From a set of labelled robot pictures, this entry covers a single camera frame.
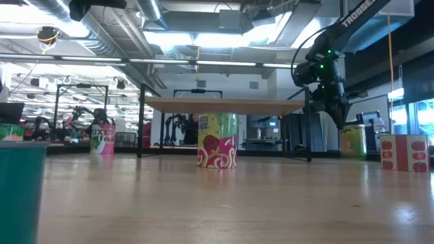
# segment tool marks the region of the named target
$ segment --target wooden floor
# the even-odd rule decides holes
[[[48,157],[40,244],[433,243],[433,174],[379,163]]]

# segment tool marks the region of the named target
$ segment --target teal bin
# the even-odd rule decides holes
[[[37,242],[48,144],[0,141],[0,243]]]

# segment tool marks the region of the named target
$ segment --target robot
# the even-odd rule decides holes
[[[349,38],[369,19],[377,14],[390,0],[363,0],[342,20],[325,27],[310,36],[297,49],[292,65],[300,48],[313,36],[320,33],[309,53],[306,62],[299,64],[295,70],[291,68],[292,79],[298,87],[319,82],[318,88],[311,92],[310,106],[304,108],[305,113],[325,111],[338,129],[342,129],[347,120],[351,105],[349,100],[363,98],[365,91],[347,93],[344,90],[345,80],[340,75],[338,59],[343,56],[341,51],[347,45]]]
[[[73,122],[77,121],[84,112],[94,116],[94,120],[92,121],[91,125],[88,128],[84,129],[84,132],[88,135],[90,135],[92,132],[92,125],[116,125],[114,119],[111,119],[111,122],[109,122],[107,118],[107,113],[103,108],[95,108],[95,110],[92,112],[85,107],[76,106],[74,107],[73,117],[71,119],[68,119],[65,123],[66,126],[71,126],[74,129],[73,139],[78,138],[81,135],[81,132],[78,132],[80,131],[79,128],[77,128],[73,124]]]

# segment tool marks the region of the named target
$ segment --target cable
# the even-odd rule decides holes
[[[60,34],[60,30],[53,37],[50,37],[48,39],[40,39],[38,37],[37,38],[38,38],[39,41],[42,41],[42,42],[49,41],[51,43],[59,34]]]
[[[329,27],[331,27],[331,26],[333,26],[333,25],[330,25],[330,26],[324,27],[324,28],[322,28],[322,29],[319,29],[317,32],[313,33],[310,37],[308,37],[306,40],[304,40],[303,43],[301,43],[300,47],[297,48],[297,51],[296,51],[296,53],[294,54],[294,57],[292,57],[292,61],[291,61],[291,78],[292,78],[293,81],[295,81],[293,65],[294,65],[294,62],[295,62],[295,60],[296,60],[296,57],[297,57],[298,52],[301,50],[301,48],[303,47],[303,45],[305,45],[306,42],[307,42],[310,38],[314,37],[316,34],[322,32],[322,31],[327,30],[327,29],[328,29]]]
[[[224,1],[221,1],[221,2],[218,2],[217,5],[216,5],[216,7],[214,8],[214,13],[216,12],[217,7],[218,7],[221,3],[225,4],[226,6],[228,6],[228,7],[232,10],[232,7],[231,7],[229,4],[225,3]]]
[[[392,31],[391,31],[391,11],[389,5],[387,5],[387,30],[389,33],[389,62],[391,65],[391,91],[393,92],[393,81],[395,80],[393,75],[393,54],[392,54]],[[393,124],[393,98],[391,99],[391,121]],[[393,135],[393,125],[391,126],[391,134]]]
[[[50,39],[50,43],[48,43],[48,46],[51,46],[51,43],[52,43],[52,41],[53,41],[54,38],[55,37],[53,37],[53,38]],[[45,48],[43,50],[43,52],[42,52],[42,55],[46,54],[47,51],[48,51],[48,48]],[[28,72],[28,74],[26,75],[26,77],[10,93],[12,93],[16,89],[18,89],[27,80],[27,78],[32,74],[33,70],[36,68],[36,65],[38,65],[38,63],[39,63],[39,60],[36,61],[35,65],[32,67],[32,69],[30,70],[30,72]]]

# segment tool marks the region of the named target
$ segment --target printed can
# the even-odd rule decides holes
[[[115,152],[115,133],[116,126],[114,125],[92,125],[90,153],[113,154]]]
[[[365,125],[347,125],[340,130],[342,157],[366,160]]]
[[[202,113],[199,118],[197,166],[226,169],[237,166],[238,115]]]

